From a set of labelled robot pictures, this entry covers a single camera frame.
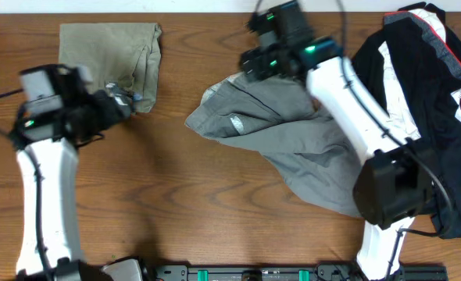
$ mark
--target red trim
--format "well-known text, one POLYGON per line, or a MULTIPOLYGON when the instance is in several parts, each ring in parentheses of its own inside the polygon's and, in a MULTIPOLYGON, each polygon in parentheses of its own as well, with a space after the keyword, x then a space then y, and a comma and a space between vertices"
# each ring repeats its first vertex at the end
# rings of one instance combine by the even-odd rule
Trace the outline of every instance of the red trim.
POLYGON ((386 13, 384 14, 384 16, 393 16, 393 15, 395 15, 395 14, 400 14, 400 13, 404 13, 404 12, 407 12, 408 14, 413 15, 413 16, 415 16, 417 19, 419 19, 419 20, 423 21, 424 23, 426 23, 426 25, 432 30, 432 32, 435 34, 435 36, 437 36, 437 38, 439 38, 439 40, 444 44, 444 46, 446 47, 446 49, 448 49, 448 51, 451 53, 451 55, 455 58, 455 60, 456 60, 456 61, 459 63, 459 65, 461 66, 461 62, 460 62, 460 60, 459 60, 458 58, 456 58, 455 53, 453 53, 453 52, 451 51, 451 49, 448 47, 448 45, 441 39, 441 37, 439 36, 439 34, 437 34, 437 32, 435 32, 434 28, 432 28, 432 26, 431 26, 428 22, 426 22, 424 19, 422 19, 422 18, 420 18, 419 16, 413 14, 412 12, 408 12, 408 11, 386 12, 386 13))

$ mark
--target gray cloth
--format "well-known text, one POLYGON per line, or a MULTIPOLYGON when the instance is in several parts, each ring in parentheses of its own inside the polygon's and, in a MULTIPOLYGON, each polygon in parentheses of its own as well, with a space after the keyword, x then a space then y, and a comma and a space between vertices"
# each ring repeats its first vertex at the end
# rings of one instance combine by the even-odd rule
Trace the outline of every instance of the gray cloth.
POLYGON ((316 112, 293 80, 230 77, 205 92, 185 124, 221 144, 258 151, 303 201, 360 216, 352 199, 357 155, 329 112, 316 112))
POLYGON ((141 96, 137 112, 149 112, 158 89, 161 52, 157 23, 70 23, 60 26, 59 62, 85 65, 90 92, 118 83, 141 96))

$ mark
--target wood grain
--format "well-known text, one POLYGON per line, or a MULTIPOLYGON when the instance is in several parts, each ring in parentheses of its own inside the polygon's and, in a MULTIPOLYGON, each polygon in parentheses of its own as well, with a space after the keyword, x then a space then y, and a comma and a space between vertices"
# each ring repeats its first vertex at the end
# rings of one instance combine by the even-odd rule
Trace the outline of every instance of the wood grain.
MULTIPOLYGON (((339 35, 337 13, 312 13, 318 35, 339 35)), ((381 13, 350 13, 349 53, 381 28, 381 13)), ((163 58, 152 113, 105 132, 80 151, 77 204, 89 262, 130 254, 153 264, 313 264, 351 260, 363 221, 298 199, 258 153, 205 140, 184 126, 202 92, 238 71, 255 46, 247 14, 0 15, 0 93, 17 73, 55 63, 61 23, 157 22, 163 58)), ((461 13, 448 25, 461 38, 461 13)), ((0 101, 8 130, 23 97, 0 101)), ((432 230, 429 218, 414 227, 432 230)), ((15 154, 0 138, 0 279, 13 276, 23 231, 22 181, 15 154)), ((408 236, 403 262, 443 263, 461 280, 461 240, 408 236)))

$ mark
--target clothing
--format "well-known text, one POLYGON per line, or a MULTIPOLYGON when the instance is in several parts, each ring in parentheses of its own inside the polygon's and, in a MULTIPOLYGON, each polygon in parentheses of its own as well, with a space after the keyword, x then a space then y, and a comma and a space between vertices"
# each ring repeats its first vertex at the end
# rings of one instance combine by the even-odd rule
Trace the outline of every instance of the clothing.
POLYGON ((356 152, 299 83, 232 76, 204 93, 186 125, 221 144, 258 151, 303 201, 360 216, 352 199, 361 169, 356 152))
MULTIPOLYGON (((456 204, 443 238, 454 238, 461 237, 461 41, 444 22, 445 12, 425 3, 388 13, 352 62, 395 126, 431 143, 435 172, 456 204)), ((440 195, 425 209, 436 229, 448 223, 440 195)))
POLYGON ((108 83, 141 96, 137 112, 150 112, 158 88, 161 52, 157 23, 70 23, 60 26, 59 62, 85 65, 95 92, 108 83))

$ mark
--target wooden table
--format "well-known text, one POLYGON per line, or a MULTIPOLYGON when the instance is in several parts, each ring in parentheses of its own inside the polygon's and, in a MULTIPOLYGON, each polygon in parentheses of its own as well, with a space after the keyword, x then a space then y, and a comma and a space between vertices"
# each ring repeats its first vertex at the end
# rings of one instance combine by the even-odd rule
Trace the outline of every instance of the wooden table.
MULTIPOLYGON (((77 210, 89 262, 130 254, 152 264, 313 264, 356 256, 363 220, 297 198, 258 153, 205 140, 184 126, 203 91, 238 71, 255 45, 247 14, 0 15, 0 93, 18 72, 55 63, 61 23, 157 22, 163 29, 158 101, 147 115, 105 132, 80 151, 77 210)), ((461 38, 461 13, 447 15, 461 38)), ((318 35, 339 35, 337 13, 313 13, 318 35)), ((351 13, 350 54, 381 28, 382 13, 351 13)), ((8 130, 23 96, 0 101, 8 130)), ((414 227, 431 231, 428 217, 414 227)), ((23 191, 10 144, 0 138, 0 279, 15 272, 23 191)), ((409 235, 401 261, 442 262, 461 280, 461 240, 409 235)))

